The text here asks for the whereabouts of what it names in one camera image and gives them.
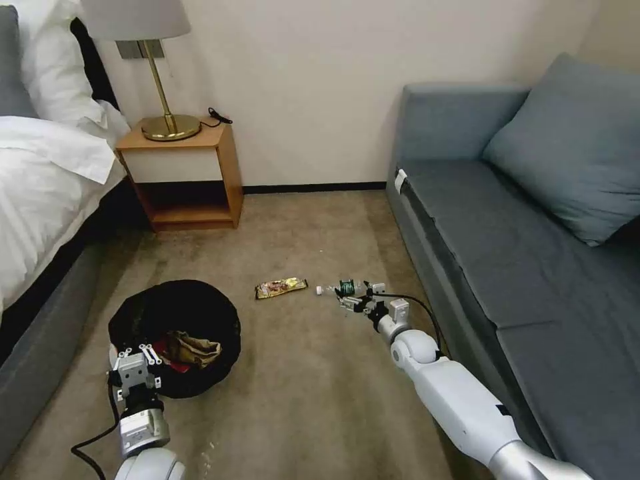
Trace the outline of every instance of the plastic bottle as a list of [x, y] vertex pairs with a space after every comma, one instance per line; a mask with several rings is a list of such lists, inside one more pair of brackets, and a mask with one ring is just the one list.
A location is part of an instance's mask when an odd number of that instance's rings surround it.
[[336, 289], [347, 297], [361, 297], [367, 292], [367, 286], [361, 281], [340, 280], [338, 285], [318, 285], [315, 293], [316, 295], [335, 295]]

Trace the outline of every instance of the white wall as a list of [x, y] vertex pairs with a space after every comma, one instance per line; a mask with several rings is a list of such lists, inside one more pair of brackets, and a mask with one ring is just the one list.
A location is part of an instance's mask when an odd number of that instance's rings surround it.
[[640, 72], [640, 3], [603, 0], [580, 58]]
[[[163, 42], [175, 113], [234, 121], [246, 185], [385, 180], [404, 84], [536, 79], [597, 0], [184, 0]], [[100, 52], [130, 122], [160, 114], [144, 60]]]

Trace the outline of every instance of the sofa cushion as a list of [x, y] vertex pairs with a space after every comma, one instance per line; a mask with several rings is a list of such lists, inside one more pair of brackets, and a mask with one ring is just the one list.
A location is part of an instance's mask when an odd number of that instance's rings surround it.
[[484, 157], [599, 245], [640, 215], [640, 75], [560, 55]]
[[22, 82], [18, 13], [0, 5], [0, 115], [38, 118]]
[[436, 227], [481, 306], [484, 317], [469, 320], [495, 326], [554, 454], [593, 478], [634, 477], [636, 244], [612, 239], [588, 247], [481, 161], [424, 161], [405, 171], [411, 207]]

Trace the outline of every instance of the gray throw pillow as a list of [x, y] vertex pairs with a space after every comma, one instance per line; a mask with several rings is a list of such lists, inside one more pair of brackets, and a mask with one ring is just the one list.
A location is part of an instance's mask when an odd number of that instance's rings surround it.
[[599, 245], [640, 215], [640, 75], [560, 55], [484, 158]]
[[18, 12], [0, 5], [0, 116], [38, 118], [22, 83]]

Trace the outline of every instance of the white bedsheet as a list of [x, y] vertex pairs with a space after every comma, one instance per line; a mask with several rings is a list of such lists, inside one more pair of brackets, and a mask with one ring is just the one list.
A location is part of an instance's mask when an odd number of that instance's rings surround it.
[[45, 120], [0, 117], [0, 312], [124, 175], [104, 139]]

